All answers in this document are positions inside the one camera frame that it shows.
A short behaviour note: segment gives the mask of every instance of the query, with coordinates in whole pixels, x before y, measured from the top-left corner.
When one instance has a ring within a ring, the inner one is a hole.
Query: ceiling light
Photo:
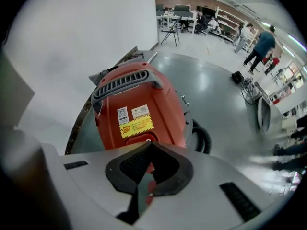
[[[288,37],[291,38],[293,41],[295,41],[306,52],[306,48],[300,42],[298,42],[297,39],[292,37],[290,34],[288,34]]]
[[[283,48],[284,48],[292,57],[294,57],[294,54],[293,54],[288,48],[286,48],[284,45],[283,45]]]
[[[271,26],[270,24],[267,24],[267,23],[265,23],[265,22],[261,22],[263,25],[265,25],[265,26]]]

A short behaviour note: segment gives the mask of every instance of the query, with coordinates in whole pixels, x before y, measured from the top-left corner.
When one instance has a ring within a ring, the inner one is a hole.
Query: yellow sticker
[[[154,128],[150,115],[136,118],[128,123],[119,125],[121,137],[129,137]]]

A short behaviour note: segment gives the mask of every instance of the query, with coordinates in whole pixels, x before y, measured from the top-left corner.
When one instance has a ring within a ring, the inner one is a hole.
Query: white label
[[[117,109],[118,122],[120,125],[129,122],[127,107]]]
[[[132,111],[133,119],[149,114],[147,105],[139,106],[137,108],[132,109],[131,111]]]

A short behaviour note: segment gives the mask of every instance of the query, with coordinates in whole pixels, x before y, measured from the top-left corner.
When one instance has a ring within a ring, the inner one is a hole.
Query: ceiling
[[[307,46],[300,31],[288,11],[278,0],[218,0],[236,7],[257,22],[266,22],[276,26],[276,36],[281,44],[290,49],[295,57],[302,63],[307,63],[307,53],[292,41],[287,34],[297,38],[305,47]]]

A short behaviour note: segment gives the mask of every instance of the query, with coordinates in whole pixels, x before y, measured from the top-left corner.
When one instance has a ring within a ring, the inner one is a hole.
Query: vacuum handle
[[[119,78],[116,78],[111,82],[94,90],[91,97],[92,107],[97,113],[99,113],[102,107],[103,99],[107,98],[110,95],[124,92],[128,89],[131,89],[146,82],[152,82],[153,86],[156,89],[163,89],[162,81],[152,70],[144,69],[134,71]]]

